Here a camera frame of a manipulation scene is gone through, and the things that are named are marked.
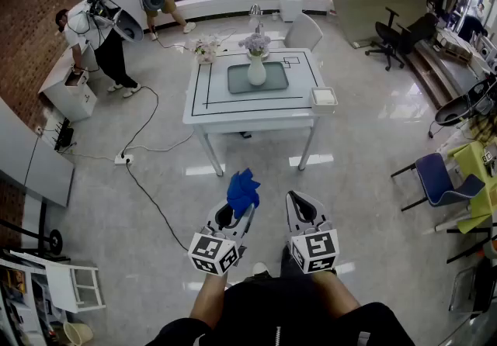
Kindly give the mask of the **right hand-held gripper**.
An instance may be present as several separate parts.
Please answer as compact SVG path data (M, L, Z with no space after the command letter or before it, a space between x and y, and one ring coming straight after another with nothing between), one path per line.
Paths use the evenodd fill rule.
M287 222L290 234L300 233L300 223L317 225L290 238L290 253L304 274L332 271L339 256L337 230L326 221L325 207L309 195L289 191L286 194Z

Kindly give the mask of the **blue cloth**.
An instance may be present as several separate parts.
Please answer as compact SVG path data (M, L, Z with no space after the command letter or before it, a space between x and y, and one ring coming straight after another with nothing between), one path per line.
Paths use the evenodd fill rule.
M253 179L253 173L246 168L242 173L239 171L231 177L227 190L227 203L234 211L234 218L241 218L247 208L253 205L259 206L259 194L257 188L261 184Z

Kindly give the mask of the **purple flowers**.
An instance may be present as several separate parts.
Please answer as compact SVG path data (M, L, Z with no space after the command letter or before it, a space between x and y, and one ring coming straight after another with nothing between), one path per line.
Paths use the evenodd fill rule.
M269 36L260 33L253 33L238 42L240 47L244 47L250 53L251 63L248 67L248 81L251 85L259 86L266 81L266 69L262 64L262 56L267 51L271 42Z

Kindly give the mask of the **person's right forearm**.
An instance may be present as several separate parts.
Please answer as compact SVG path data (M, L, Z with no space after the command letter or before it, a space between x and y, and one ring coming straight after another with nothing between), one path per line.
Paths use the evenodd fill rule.
M360 304L334 272L321 271L311 274L325 308L333 318L340 318L358 308Z

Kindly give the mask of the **person's left forearm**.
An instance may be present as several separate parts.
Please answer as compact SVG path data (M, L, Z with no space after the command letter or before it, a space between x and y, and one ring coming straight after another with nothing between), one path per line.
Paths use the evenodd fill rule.
M227 273L222 276L206 274L189 317L214 329L222 316L227 282Z

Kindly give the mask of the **white table black lines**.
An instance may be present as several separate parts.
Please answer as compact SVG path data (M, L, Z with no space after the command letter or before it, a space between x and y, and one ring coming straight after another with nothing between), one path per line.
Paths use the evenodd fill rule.
M298 164L304 170L310 146L323 116L310 103L312 88L325 88L318 63L306 48L273 48L264 63L280 62L287 89L231 94L228 67L250 64L247 50L222 52L212 64L193 64L182 121L193 128L218 176L224 174L209 141L211 134L308 128L310 136Z

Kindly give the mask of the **pink flower bouquet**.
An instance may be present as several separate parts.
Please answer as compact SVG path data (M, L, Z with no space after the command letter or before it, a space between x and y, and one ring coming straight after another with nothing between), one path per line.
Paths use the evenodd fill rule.
M189 48L199 64L215 62L220 45L221 41L216 36L200 36L189 42Z

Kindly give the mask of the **white shelf rack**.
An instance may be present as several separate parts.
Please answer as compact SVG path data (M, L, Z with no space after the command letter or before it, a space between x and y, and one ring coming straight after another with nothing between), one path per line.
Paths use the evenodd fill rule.
M106 308L99 269L0 251L0 346L72 346L64 322Z

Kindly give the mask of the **light grey office chair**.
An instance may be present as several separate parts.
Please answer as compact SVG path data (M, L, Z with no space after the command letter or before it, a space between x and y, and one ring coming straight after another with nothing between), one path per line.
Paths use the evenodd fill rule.
M322 37L323 33L318 24L310 16L300 13L288 29L283 44L287 48L313 50Z

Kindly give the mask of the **black router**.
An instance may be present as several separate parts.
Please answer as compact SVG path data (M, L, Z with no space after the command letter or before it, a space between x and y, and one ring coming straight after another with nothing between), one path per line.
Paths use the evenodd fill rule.
M57 124L55 131L57 133L57 138L54 140L54 149L59 151L61 148L69 147L74 134L71 122L68 119L65 119L62 123Z

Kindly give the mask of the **beige bucket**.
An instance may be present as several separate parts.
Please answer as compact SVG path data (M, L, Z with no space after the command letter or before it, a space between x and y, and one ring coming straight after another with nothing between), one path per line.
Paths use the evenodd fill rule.
M92 329L86 324L64 322L63 329L72 346L82 346L94 337Z

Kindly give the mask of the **brown wooden platform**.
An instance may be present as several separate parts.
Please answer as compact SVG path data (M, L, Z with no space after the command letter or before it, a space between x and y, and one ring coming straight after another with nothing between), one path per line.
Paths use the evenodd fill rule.
M467 44L447 30L437 30L429 39L420 40L404 59L436 109L467 92L478 76L470 67Z

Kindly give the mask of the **black office chair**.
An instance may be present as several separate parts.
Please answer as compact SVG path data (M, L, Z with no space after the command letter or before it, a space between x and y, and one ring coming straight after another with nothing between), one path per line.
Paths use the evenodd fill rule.
M366 50L366 56L370 54L384 54L387 58L388 65L385 67L386 71L391 69L391 59L395 59L402 69L405 63L397 56L397 48L400 43L401 34L392 28L393 20L398 13L389 7L385 8L389 12L388 24L382 22L375 22L375 30L377 35L381 38L381 42L372 41L370 43L371 49Z

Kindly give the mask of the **small white cabinet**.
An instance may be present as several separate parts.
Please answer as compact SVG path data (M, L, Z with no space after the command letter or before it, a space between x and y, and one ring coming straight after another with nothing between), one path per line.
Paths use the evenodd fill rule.
M38 94L44 95L70 122L89 118L97 98L88 86L90 72L85 68L74 74L72 50L68 47L57 60Z

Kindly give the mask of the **silver desk lamp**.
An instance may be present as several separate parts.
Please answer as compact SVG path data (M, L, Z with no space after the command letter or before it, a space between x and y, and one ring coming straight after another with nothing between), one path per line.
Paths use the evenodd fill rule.
M249 28L261 36L265 35L262 23L262 10L258 4L253 4L249 10Z

